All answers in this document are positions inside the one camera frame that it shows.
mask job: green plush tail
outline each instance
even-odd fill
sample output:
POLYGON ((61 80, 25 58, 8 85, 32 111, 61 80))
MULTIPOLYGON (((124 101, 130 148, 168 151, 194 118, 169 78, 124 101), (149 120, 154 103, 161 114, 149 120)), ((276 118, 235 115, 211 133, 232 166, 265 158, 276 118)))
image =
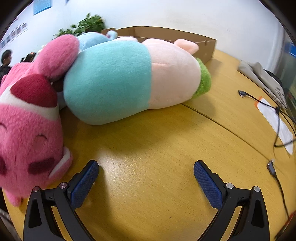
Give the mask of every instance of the green plush tail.
POLYGON ((197 91, 192 96, 193 98, 196 98, 204 93, 207 93, 211 89, 211 85, 212 85, 211 75, 207 70, 207 67, 203 64, 203 62, 199 58, 196 58, 196 60, 200 65, 201 79, 200 79, 200 85, 197 91))

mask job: framed picture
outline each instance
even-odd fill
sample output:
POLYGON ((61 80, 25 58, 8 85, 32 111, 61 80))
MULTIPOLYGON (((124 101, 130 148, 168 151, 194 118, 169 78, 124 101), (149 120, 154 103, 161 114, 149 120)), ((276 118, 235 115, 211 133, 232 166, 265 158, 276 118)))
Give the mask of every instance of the framed picture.
POLYGON ((34 15, 52 7, 52 0, 34 0, 34 15))
POLYGON ((10 35, 8 35, 7 38, 6 38, 6 42, 9 43, 10 40, 11 40, 10 35))
POLYGON ((22 25, 22 30, 24 31, 24 30, 26 30, 27 29, 27 23, 24 23, 23 25, 22 25))
POLYGON ((14 38, 16 37, 17 34, 16 34, 15 31, 13 31, 10 35, 11 35, 11 39, 14 39, 14 38))
POLYGON ((3 41, 0 43, 0 48, 1 48, 1 49, 4 49, 4 47, 5 47, 5 40, 3 40, 3 41))

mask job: green leaves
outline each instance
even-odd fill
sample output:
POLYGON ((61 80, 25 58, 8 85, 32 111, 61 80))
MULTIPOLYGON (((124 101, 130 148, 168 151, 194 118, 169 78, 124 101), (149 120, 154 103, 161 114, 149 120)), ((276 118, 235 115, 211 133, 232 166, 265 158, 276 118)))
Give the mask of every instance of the green leaves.
POLYGON ((86 18, 80 21, 77 25, 71 24, 72 29, 60 29, 59 33, 56 34, 56 37, 59 37, 64 34, 72 34, 74 36, 79 36, 85 32, 98 32, 100 33, 105 29, 105 23, 103 22, 101 16, 94 15, 91 16, 90 13, 86 15, 86 18))

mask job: white wall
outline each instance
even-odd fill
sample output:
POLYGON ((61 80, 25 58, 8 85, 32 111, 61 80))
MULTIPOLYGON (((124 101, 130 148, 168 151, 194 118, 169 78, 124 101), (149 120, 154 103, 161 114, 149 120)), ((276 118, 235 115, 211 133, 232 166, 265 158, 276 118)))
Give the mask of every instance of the white wall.
POLYGON ((215 38, 217 49, 238 59, 260 62, 271 71, 280 56, 284 36, 281 24, 259 0, 70 0, 67 5, 65 0, 53 0, 51 9, 30 15, 28 31, 14 40, 18 44, 7 47, 14 50, 14 57, 16 50, 22 51, 18 55, 23 57, 39 50, 58 29, 76 24, 89 12, 101 15, 107 27, 159 26, 215 38))
POLYGON ((52 8, 34 15, 33 3, 31 3, 10 26, 4 38, 23 23, 28 23, 28 30, 11 41, 0 52, 0 56, 6 49, 12 50, 11 66, 13 66, 30 52, 40 50, 42 45, 54 38, 59 29, 69 27, 70 19, 67 11, 65 0, 52 0, 52 8))

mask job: person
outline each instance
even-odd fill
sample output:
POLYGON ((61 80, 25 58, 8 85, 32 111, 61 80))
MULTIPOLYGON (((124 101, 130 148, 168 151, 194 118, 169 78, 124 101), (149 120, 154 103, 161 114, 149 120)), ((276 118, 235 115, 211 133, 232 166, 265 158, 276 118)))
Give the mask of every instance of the person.
POLYGON ((0 66, 0 83, 2 81, 2 78, 9 73, 11 70, 11 67, 9 66, 12 59, 12 51, 11 50, 5 50, 2 54, 1 62, 2 66, 0 66))

